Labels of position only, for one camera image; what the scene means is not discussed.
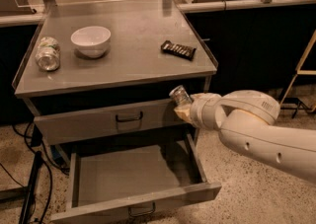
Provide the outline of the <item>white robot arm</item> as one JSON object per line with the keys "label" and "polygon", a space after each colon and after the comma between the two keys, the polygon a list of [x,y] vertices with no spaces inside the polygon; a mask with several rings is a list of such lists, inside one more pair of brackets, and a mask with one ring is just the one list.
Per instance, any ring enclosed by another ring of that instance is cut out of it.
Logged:
{"label": "white robot arm", "polygon": [[173,91],[176,115],[192,126],[215,130],[227,148],[316,183],[316,131],[275,125],[279,103],[258,91],[188,95]]}

